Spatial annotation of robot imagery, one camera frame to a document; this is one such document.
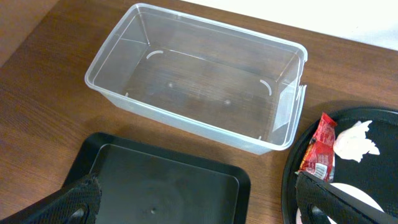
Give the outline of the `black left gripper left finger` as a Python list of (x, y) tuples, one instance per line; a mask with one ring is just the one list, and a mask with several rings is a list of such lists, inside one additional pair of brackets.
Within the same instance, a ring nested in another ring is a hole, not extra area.
[(100, 210), (102, 190), (95, 174), (86, 175), (1, 223), (91, 224)]

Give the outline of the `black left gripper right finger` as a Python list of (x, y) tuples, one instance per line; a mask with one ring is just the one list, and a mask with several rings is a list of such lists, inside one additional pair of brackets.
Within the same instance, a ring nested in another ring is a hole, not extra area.
[(304, 224), (315, 223), (315, 207), (337, 223), (397, 223), (396, 217), (381, 212), (308, 172), (298, 174), (295, 188)]

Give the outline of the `pink bowl with rice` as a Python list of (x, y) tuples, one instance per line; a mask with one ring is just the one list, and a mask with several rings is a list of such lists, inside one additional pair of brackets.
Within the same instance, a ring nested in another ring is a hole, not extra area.
[[(360, 190), (356, 187), (353, 187), (351, 185), (342, 184), (342, 183), (331, 183), (331, 185), (336, 187), (339, 190), (342, 190), (344, 193), (347, 193), (350, 196), (353, 196), (354, 198), (359, 199), (360, 201), (370, 205), (371, 207), (373, 207), (381, 212), (384, 212), (384, 210), (377, 204), (377, 202), (374, 199), (372, 199), (367, 193), (363, 192), (362, 190)], [(300, 212), (299, 208), (297, 209), (297, 212), (296, 212), (295, 223), (302, 224), (301, 212)], [(327, 217), (326, 223), (336, 224), (336, 222), (334, 220), (332, 220), (330, 217)]]

